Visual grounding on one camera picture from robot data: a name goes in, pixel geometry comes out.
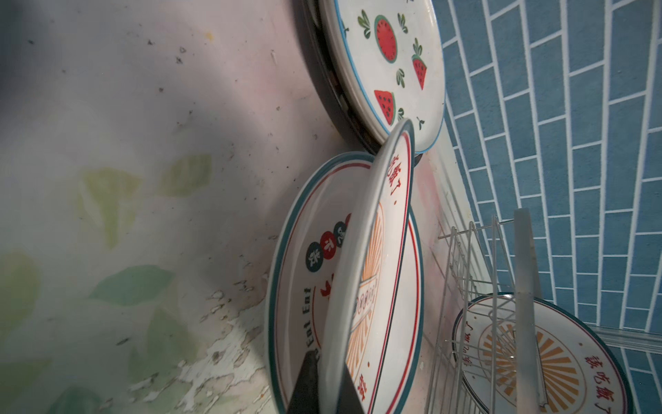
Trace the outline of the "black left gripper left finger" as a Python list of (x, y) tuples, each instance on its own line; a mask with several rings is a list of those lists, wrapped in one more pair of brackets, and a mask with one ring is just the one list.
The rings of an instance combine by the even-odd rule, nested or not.
[(318, 367), (315, 351), (307, 352), (303, 358), (303, 363), (286, 413), (319, 413)]

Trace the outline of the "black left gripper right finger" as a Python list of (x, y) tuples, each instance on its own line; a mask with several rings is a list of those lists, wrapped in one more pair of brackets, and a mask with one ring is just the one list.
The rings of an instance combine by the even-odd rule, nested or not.
[(360, 397), (354, 389), (352, 376), (346, 365), (343, 366), (341, 390), (338, 398), (337, 414), (364, 414)]

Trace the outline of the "sunburst red text plate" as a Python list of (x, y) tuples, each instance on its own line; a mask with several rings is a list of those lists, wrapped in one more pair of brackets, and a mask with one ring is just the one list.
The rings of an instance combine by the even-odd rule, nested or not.
[(405, 118), (372, 162), (351, 213), (323, 335), (322, 413), (336, 413), (344, 365), (364, 413), (377, 404), (409, 228), (414, 158), (413, 123)]

